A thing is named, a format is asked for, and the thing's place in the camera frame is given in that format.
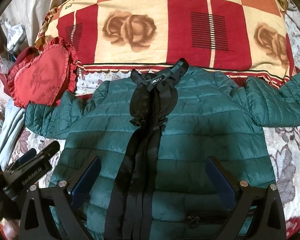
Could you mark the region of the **green quilted puffer jacket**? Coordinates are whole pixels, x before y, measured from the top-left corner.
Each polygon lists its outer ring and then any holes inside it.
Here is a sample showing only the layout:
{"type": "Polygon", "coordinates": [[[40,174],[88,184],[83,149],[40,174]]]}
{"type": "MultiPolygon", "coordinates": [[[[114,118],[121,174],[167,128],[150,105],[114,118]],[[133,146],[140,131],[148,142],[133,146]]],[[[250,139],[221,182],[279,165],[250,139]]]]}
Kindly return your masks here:
{"type": "Polygon", "coordinates": [[[88,100],[65,92],[58,106],[31,103],[25,125],[65,141],[51,185],[89,155],[101,160],[79,211],[93,239],[200,239],[218,224],[191,229],[187,216],[222,210],[206,172],[211,155],[236,178],[265,187],[275,174],[266,127],[300,126],[300,73],[281,88],[180,59],[157,73],[106,81],[88,100]]]}

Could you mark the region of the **light blue folded cloth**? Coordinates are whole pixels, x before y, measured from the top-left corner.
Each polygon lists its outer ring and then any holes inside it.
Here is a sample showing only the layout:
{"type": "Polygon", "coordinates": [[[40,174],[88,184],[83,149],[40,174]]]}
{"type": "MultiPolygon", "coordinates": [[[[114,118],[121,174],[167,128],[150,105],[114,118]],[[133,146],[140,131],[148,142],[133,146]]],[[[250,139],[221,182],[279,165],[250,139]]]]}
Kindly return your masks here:
{"type": "Polygon", "coordinates": [[[4,170],[10,161],[15,142],[25,124],[25,109],[10,99],[5,108],[5,120],[0,133],[0,166],[4,170]]]}

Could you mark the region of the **red heart shaped pillow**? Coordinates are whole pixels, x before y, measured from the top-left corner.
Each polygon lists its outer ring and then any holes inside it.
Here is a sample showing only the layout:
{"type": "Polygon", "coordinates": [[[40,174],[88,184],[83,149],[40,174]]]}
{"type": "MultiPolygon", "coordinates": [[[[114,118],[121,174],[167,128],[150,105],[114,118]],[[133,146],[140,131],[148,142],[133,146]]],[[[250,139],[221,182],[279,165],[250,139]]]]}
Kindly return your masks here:
{"type": "Polygon", "coordinates": [[[75,48],[61,37],[53,38],[37,57],[14,66],[7,88],[14,105],[29,103],[55,106],[65,91],[76,88],[78,57],[75,48]]]}

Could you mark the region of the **red cream rose patterned quilt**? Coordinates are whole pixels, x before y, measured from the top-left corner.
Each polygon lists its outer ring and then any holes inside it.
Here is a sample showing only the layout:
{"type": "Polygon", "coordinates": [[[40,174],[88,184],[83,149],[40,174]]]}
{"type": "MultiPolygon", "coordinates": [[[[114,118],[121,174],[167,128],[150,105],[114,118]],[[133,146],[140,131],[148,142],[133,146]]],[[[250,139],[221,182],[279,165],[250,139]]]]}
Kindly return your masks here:
{"type": "Polygon", "coordinates": [[[279,0],[67,0],[35,45],[63,38],[88,72],[156,72],[184,58],[281,87],[296,74],[284,11],[279,0]]]}

